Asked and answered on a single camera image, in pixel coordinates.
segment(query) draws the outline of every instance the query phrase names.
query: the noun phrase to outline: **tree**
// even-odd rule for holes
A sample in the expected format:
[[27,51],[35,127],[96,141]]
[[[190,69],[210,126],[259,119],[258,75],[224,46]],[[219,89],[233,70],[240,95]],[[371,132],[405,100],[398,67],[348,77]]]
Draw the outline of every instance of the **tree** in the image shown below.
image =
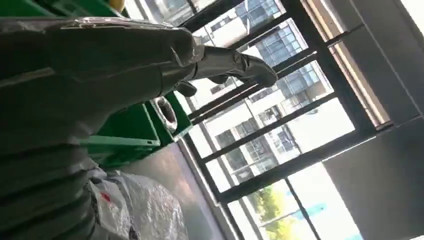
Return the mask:
[[[260,221],[265,223],[281,216],[285,212],[284,194],[273,186],[265,187],[249,196]],[[291,216],[267,223],[264,227],[269,240],[297,240],[293,236],[292,226],[295,219]]]

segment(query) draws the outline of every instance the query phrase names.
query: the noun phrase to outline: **black window frame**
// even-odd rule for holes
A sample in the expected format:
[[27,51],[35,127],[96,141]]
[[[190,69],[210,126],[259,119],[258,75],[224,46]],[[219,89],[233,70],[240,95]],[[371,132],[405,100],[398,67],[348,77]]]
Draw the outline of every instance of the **black window frame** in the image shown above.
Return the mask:
[[[261,91],[262,89],[252,83],[245,83],[241,86],[232,89],[230,92],[227,92],[223,96],[211,101],[210,103],[204,105],[199,109],[195,109],[194,106],[189,102],[191,110],[193,111],[189,114],[189,118],[194,125],[199,125],[201,131],[205,135],[206,141],[210,144],[213,153],[206,156],[200,157],[199,152],[197,151],[194,142],[189,134],[184,137],[185,142],[187,143],[190,151],[193,153],[193,156],[204,175],[209,188],[211,189],[214,198],[221,204],[224,211],[227,213],[231,224],[234,226],[234,229],[240,239],[244,239],[241,230],[238,228],[237,223],[234,217],[231,215],[231,212],[228,208],[228,204],[233,201],[239,201],[242,208],[245,208],[242,197],[249,196],[250,194],[259,191],[260,189],[265,188],[277,181],[284,180],[289,187],[291,194],[294,196],[296,202],[299,205],[299,209],[302,212],[302,215],[305,217],[306,221],[310,225],[315,237],[320,240],[320,237],[312,224],[307,211],[302,206],[301,201],[296,195],[296,192],[293,190],[293,187],[288,180],[288,177],[298,171],[301,171],[313,164],[316,164],[331,155],[348,149],[360,142],[365,141],[377,134],[377,130],[372,124],[370,118],[368,117],[365,109],[361,105],[359,98],[355,95],[353,89],[351,88],[347,78],[343,74],[342,70],[338,66],[336,60],[333,58],[330,47],[334,44],[343,40],[343,37],[347,36],[351,32],[360,29],[363,25],[355,27],[351,31],[343,32],[342,34],[325,41],[320,33],[318,32],[316,26],[314,25],[311,17],[308,15],[307,11],[303,7],[300,0],[276,0],[280,1],[285,8],[285,13],[281,16],[269,21],[265,25],[262,25],[250,32],[249,35],[240,39],[238,42],[235,42],[230,46],[233,49],[245,48],[246,46],[254,45],[260,40],[264,39],[266,36],[269,36],[270,32],[278,26],[278,24],[292,18],[296,24],[300,34],[303,36],[305,43],[308,48],[297,52],[296,55],[289,57],[288,59],[280,62],[275,65],[273,69],[277,72],[279,78],[283,78],[295,71],[299,71],[302,75],[308,74],[300,72],[299,69],[306,66],[307,64],[316,61],[317,64],[321,67],[322,73],[327,77],[327,80],[330,82],[331,86],[334,88],[334,92],[328,94],[327,96],[320,98],[316,101],[311,102],[306,106],[301,106],[301,108],[290,113],[277,120],[276,122],[266,125],[263,128],[257,130],[254,133],[251,133],[239,140],[236,140],[232,144],[217,149],[213,146],[212,140],[207,133],[205,120],[219,114],[220,112],[231,108],[234,104],[243,101],[254,93]],[[200,11],[194,17],[190,18],[184,22],[181,27],[185,27],[191,32],[195,32],[207,23],[210,23],[220,15],[224,14],[228,10],[236,7],[242,0],[217,0],[204,10]],[[251,140],[256,139],[260,136],[265,135],[273,129],[278,127],[285,126],[286,123],[299,117],[303,114],[313,113],[313,111],[320,105],[334,99],[338,98],[350,120],[352,121],[355,130],[348,134],[345,134],[339,137],[336,140],[333,140],[323,146],[320,146],[314,150],[311,150],[306,153],[302,153],[298,157],[280,164],[261,175],[254,176],[238,185],[233,185],[230,189],[219,192],[218,188],[212,179],[211,174],[209,173],[206,163],[215,159],[219,159],[221,156],[226,153],[239,148],[240,146],[249,143]],[[253,229],[257,234],[260,235],[258,228]]]

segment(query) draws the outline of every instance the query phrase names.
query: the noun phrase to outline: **gray floor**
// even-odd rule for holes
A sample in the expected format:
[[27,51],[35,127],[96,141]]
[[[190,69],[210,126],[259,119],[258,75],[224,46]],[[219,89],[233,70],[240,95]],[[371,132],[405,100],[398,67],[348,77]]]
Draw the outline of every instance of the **gray floor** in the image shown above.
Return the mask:
[[158,181],[179,200],[190,240],[225,239],[176,143],[121,170]]

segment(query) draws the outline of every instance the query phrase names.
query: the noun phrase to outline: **yellow object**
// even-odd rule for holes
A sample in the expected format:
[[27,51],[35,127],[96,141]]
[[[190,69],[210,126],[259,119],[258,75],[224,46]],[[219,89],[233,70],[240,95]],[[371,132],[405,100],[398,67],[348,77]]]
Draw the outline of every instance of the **yellow object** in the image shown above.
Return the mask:
[[119,13],[122,13],[125,7],[125,0],[109,0],[109,5]]

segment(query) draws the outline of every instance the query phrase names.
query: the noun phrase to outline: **wall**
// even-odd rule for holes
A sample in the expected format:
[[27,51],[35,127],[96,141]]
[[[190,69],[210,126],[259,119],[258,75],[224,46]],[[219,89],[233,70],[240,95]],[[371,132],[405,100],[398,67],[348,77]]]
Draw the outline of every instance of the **wall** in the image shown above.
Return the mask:
[[420,73],[424,71],[420,65],[424,55],[418,57],[423,52],[394,0],[325,1],[347,30],[365,23],[366,28],[344,38],[343,43],[392,122],[401,125],[417,116],[419,111],[404,82],[417,92],[422,90],[418,79],[424,75]]
[[424,119],[324,162],[364,240],[424,234]]

